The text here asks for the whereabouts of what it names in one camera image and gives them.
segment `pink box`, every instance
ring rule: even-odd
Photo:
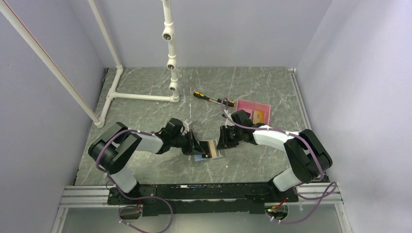
[[[270,105],[256,103],[247,100],[238,100],[238,104],[236,105],[236,111],[243,109],[244,111],[250,113],[250,119],[252,119],[253,110],[260,110],[264,111],[265,113],[265,124],[269,125],[269,118],[270,118]]]

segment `wall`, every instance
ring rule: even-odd
[[[114,61],[85,0],[70,1],[101,60]],[[162,67],[159,0],[96,0],[125,67]],[[173,0],[178,66],[297,67],[331,0]]]
[[[334,0],[297,68],[354,232],[412,232],[411,21],[411,0]]]
[[[103,65],[66,0],[9,0],[95,107]],[[0,226],[47,233],[73,182],[91,120],[0,14]]]

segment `screwdriver handle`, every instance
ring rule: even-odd
[[[235,102],[233,102],[233,101],[228,101],[228,103],[227,103],[227,106],[229,106],[229,107],[235,107]]]
[[[204,94],[202,94],[202,93],[200,93],[200,92],[198,92],[198,91],[195,91],[195,92],[193,93],[193,96],[196,97],[196,98],[199,98],[199,99],[207,100],[207,101],[210,100],[209,97],[205,96]]]

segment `marble tabletop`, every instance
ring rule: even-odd
[[[99,115],[115,76],[109,69],[96,107]],[[87,155],[90,144],[115,122],[146,132],[159,131],[170,118],[191,118],[197,140],[219,138],[225,120],[218,104],[195,98],[201,91],[215,98],[250,100],[271,105],[270,126],[288,131],[305,128],[294,86],[284,67],[185,67],[179,68],[180,102],[114,99],[101,129],[92,125],[75,185],[102,185],[107,178]],[[170,72],[164,68],[127,68],[118,92],[170,96]],[[284,152],[241,142],[224,150],[225,157],[195,162],[172,148],[164,154],[135,151],[127,166],[140,183],[232,183],[268,181],[289,166]]]

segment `screwdriver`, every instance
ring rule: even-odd
[[[218,104],[221,104],[221,102],[222,102],[221,99],[212,99],[212,98],[209,98],[209,97],[205,96],[204,94],[202,94],[202,93],[200,93],[200,92],[198,92],[198,91],[195,91],[195,92],[193,93],[193,96],[196,97],[196,98],[199,98],[199,99],[203,99],[203,100],[215,102],[215,103],[218,103]],[[233,102],[233,101],[229,101],[229,102],[228,102],[228,106],[229,106],[229,107],[235,107],[235,105],[236,105],[236,104],[235,104],[235,102]]]

